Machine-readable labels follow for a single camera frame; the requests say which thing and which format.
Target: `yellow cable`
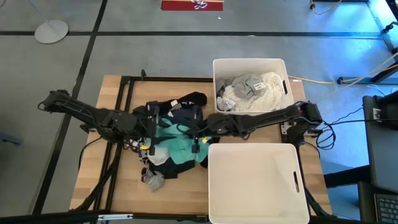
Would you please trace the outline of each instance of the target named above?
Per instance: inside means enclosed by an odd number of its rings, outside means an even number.
[[[296,79],[304,80],[304,81],[308,81],[308,82],[314,82],[314,83],[321,83],[321,84],[337,84],[337,82],[316,81],[316,80],[311,80],[311,79],[302,78],[302,77],[295,77],[295,76],[293,76],[293,75],[288,75],[288,77],[290,77],[290,78],[296,78]]]
[[[325,13],[331,11],[331,10],[334,10],[342,1],[343,1],[343,0],[338,1],[334,6],[332,6],[330,9],[326,10],[325,12],[317,12],[317,11],[315,10],[315,4],[313,3],[313,0],[311,0],[311,5],[313,5],[312,11],[313,11],[313,13],[315,13],[316,15],[322,15],[322,14],[325,14]]]
[[[396,68],[396,67],[398,67],[398,65],[393,65],[393,66],[388,67],[388,68],[386,68],[386,69],[384,69],[384,70],[380,70],[380,71],[376,71],[376,72],[371,72],[371,73],[367,74],[366,76],[373,75],[373,74],[377,74],[377,73],[381,73],[381,72],[385,72],[385,71],[387,71],[387,70],[389,70],[389,69]],[[302,78],[302,77],[295,77],[295,76],[293,76],[293,75],[288,75],[288,77],[290,77],[290,78],[296,78],[296,79],[304,80],[304,81],[308,81],[308,82],[320,83],[320,84],[337,84],[337,82],[323,82],[323,81],[311,80],[311,79]],[[360,78],[362,78],[362,77],[351,78],[351,79],[349,79],[349,80],[342,80],[341,82],[344,83],[344,82],[355,81],[355,80],[359,80]]]

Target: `gray floor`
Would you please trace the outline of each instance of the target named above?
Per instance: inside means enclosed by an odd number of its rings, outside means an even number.
[[[100,0],[34,0],[49,19],[62,19],[71,30],[92,30]],[[330,3],[317,3],[322,11]],[[391,21],[384,1],[372,0],[384,25]],[[268,32],[378,32],[373,16],[363,3],[343,3],[335,11],[316,16],[305,0],[230,0],[223,12],[163,12],[159,0],[108,1],[102,31],[268,31]],[[35,30],[42,21],[25,0],[7,1],[0,8],[0,31]],[[49,90],[71,90],[80,69],[89,37],[67,37],[59,43],[41,45],[32,36],[0,36],[0,130],[24,140],[21,147],[0,144],[0,216],[30,212],[44,167],[57,134],[59,114],[36,106]],[[369,73],[390,57],[380,39],[311,37],[97,37],[78,99],[95,104],[103,75],[149,75],[211,77],[216,58],[282,58],[290,75],[333,81],[340,76]],[[307,98],[317,102],[339,88],[305,82]],[[396,86],[380,86],[389,93]],[[318,103],[323,118],[334,121],[361,107],[364,95],[379,93],[354,86]],[[363,118],[361,112],[350,119]],[[78,155],[86,135],[73,119],[44,212],[67,211],[77,175]],[[328,172],[341,166],[368,164],[362,123],[335,128],[336,146],[322,151]],[[343,195],[330,190],[333,211],[342,217]]]

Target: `white plastic bin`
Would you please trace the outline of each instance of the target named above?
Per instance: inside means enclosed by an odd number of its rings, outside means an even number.
[[[215,96],[215,110],[225,114],[249,114],[256,115],[268,113],[270,111],[248,111],[248,112],[226,112],[217,109],[216,100],[216,79],[218,78],[236,78],[238,76],[254,73],[264,74],[275,72],[284,83],[284,92],[281,99],[281,109],[294,103],[292,90],[290,89],[289,78],[287,76],[285,62],[279,58],[221,58],[213,61],[213,91]]]
[[[208,153],[214,224],[310,221],[296,149],[280,143],[218,143]]]

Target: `clothing pile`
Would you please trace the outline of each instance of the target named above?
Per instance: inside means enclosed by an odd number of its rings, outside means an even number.
[[[283,94],[282,79],[274,72],[216,80],[216,102],[219,111],[279,110]]]
[[[138,153],[139,160],[147,165],[141,170],[141,181],[145,182],[151,191],[161,188],[165,179],[175,179],[179,173],[194,168],[195,162],[207,168],[209,144],[218,142],[219,138],[198,138],[199,150],[193,153],[195,140],[188,134],[188,123],[192,121],[195,121],[198,128],[206,126],[201,110],[206,104],[205,94],[193,92],[177,100],[148,102],[145,106],[133,110],[134,114],[142,114],[142,117],[145,117],[151,108],[159,107],[155,135],[131,143],[133,151]],[[149,155],[148,150],[152,145],[155,148],[153,156]]]

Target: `wooden table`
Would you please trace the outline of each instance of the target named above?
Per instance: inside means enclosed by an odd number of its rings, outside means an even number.
[[[97,108],[114,109],[120,79],[121,76],[114,75],[104,77],[96,104]],[[291,80],[290,86],[295,101],[305,99],[300,80]],[[208,97],[208,103],[203,109],[204,117],[206,118],[210,113],[214,113],[213,84],[199,82],[136,81],[132,93],[131,111],[137,106],[145,105],[148,101],[166,101],[180,98],[193,91],[202,92]],[[122,100],[121,108],[124,108],[125,101],[126,99]],[[96,138],[98,138],[98,134],[91,133],[87,142]],[[306,138],[306,141],[314,143],[313,138]],[[220,142],[245,141],[241,138],[225,137],[221,138]],[[256,130],[247,142],[281,142],[279,125]],[[100,140],[86,148],[70,208],[79,206],[98,183],[105,147],[106,141]],[[331,213],[318,152],[311,146],[301,146],[300,155],[306,186],[323,209]],[[143,167],[144,165],[138,161],[136,153],[130,150],[122,151],[111,207],[112,212],[208,214],[207,169],[196,166],[194,169],[179,174],[177,179],[166,180],[161,189],[152,193],[148,186],[141,182],[141,169]],[[100,208],[104,208],[107,193],[108,186],[106,185]]]

